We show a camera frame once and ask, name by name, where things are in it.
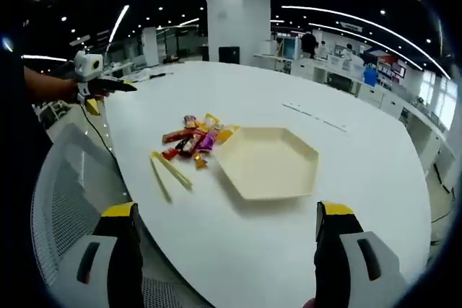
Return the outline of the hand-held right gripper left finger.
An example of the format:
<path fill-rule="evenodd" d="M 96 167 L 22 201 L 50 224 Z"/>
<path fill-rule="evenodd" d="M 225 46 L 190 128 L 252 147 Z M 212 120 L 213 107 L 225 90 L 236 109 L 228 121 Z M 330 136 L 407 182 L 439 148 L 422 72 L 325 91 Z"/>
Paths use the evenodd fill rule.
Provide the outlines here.
<path fill-rule="evenodd" d="M 53 282 L 60 307 L 143 307 L 140 236 L 134 202 L 111 206 L 91 235 L 62 258 Z"/>

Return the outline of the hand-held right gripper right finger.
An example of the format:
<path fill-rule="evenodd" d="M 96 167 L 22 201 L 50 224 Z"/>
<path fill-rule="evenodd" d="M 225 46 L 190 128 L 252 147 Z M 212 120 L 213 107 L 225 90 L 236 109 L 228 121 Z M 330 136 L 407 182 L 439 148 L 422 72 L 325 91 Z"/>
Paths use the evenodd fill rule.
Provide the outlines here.
<path fill-rule="evenodd" d="M 398 256 L 349 207 L 319 201 L 315 241 L 315 307 L 392 307 L 404 295 Z"/>

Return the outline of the person's left hand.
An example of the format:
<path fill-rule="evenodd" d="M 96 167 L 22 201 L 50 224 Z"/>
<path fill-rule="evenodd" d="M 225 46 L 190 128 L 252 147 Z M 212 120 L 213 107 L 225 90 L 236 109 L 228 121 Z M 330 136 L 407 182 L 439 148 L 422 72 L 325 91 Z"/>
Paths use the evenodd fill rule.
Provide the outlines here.
<path fill-rule="evenodd" d="M 70 103 L 82 103 L 82 99 L 95 99 L 103 100 L 105 97 L 108 97 L 111 91 L 99 87 L 96 85 L 96 80 L 92 80 L 85 83 L 80 83 L 75 79 L 69 80 L 70 83 L 70 92 L 66 97 L 66 101 Z M 86 95 L 81 95 L 80 87 L 84 87 L 87 91 Z"/>

